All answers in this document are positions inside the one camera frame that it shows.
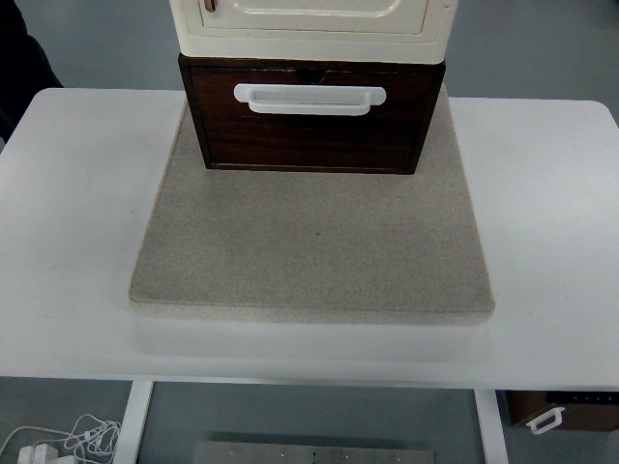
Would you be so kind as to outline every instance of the white drawer handle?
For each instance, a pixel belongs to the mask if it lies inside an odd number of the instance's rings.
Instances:
[[[237,84],[234,97],[255,113],[361,116],[387,93],[382,87]]]
[[[561,425],[561,422],[563,422],[561,413],[563,411],[565,411],[565,408],[552,408],[550,411],[546,411],[542,415],[537,416],[533,420],[527,422],[526,426],[531,427],[531,432],[534,435],[540,435],[541,433],[548,432],[548,430],[550,430],[551,428]],[[546,424],[542,428],[538,428],[538,425],[550,418],[553,418],[553,421],[551,423]]]

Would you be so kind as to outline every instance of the beige mat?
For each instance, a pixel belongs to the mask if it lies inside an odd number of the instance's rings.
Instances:
[[[207,170],[189,111],[130,290],[141,314],[467,324],[494,308],[447,94],[413,176]]]

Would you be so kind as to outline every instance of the white plug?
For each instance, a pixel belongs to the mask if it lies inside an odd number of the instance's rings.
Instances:
[[[32,461],[32,455],[35,449],[32,447],[23,447],[19,450],[19,457],[17,458],[17,464],[30,464]]]
[[[54,464],[77,464],[77,458],[73,455],[59,457]]]
[[[35,464],[52,464],[58,459],[58,449],[42,444],[35,448]]]

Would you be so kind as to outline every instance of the table top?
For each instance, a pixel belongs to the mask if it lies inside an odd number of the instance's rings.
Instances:
[[[185,104],[40,93],[0,155],[0,375],[619,389],[619,130],[591,101],[450,99],[494,314],[477,326],[159,319],[128,289]]]

